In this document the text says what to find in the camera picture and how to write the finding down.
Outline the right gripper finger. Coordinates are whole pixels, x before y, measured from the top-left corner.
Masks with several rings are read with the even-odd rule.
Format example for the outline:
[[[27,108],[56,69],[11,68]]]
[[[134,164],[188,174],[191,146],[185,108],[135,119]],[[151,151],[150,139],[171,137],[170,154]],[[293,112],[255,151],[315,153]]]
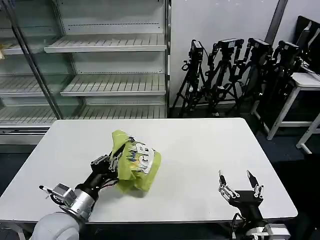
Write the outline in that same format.
[[[253,188],[254,197],[255,198],[263,198],[263,190],[264,186],[258,183],[257,178],[249,171],[246,171],[248,180],[250,182],[251,187]]]
[[[227,181],[222,174],[222,171],[218,171],[219,176],[219,188],[218,191],[222,195],[225,200],[235,199],[237,197],[237,193],[227,184]]]

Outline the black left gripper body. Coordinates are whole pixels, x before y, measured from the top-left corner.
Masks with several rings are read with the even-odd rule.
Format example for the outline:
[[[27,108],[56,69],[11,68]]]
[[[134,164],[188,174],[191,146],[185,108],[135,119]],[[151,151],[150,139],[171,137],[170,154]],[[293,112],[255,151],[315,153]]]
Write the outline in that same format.
[[[90,165],[91,174],[75,189],[87,193],[93,199],[98,199],[99,191],[103,188],[114,186],[118,182],[118,172],[109,170],[110,160],[102,161],[98,165]]]

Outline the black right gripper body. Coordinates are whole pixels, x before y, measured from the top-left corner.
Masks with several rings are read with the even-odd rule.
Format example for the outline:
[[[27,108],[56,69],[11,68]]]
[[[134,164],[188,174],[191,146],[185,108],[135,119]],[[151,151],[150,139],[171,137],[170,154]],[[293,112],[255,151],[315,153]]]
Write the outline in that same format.
[[[241,216],[249,222],[262,221],[263,217],[259,206],[263,198],[255,197],[252,190],[236,191],[237,195],[229,200],[229,204],[239,209]]]

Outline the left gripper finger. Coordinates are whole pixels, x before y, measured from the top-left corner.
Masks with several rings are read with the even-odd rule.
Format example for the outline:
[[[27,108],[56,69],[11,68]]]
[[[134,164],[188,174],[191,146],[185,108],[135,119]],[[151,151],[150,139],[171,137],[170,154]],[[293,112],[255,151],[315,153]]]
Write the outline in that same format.
[[[118,162],[119,162],[119,159],[121,158],[121,154],[118,154],[117,156],[113,155],[110,157],[110,163],[109,163],[109,170],[113,173],[117,170],[117,167],[118,167]]]
[[[119,158],[122,156],[125,148],[125,144],[121,145],[114,153],[111,151],[109,154],[98,157],[97,159],[90,162],[91,165],[98,165],[103,161],[118,162]]]

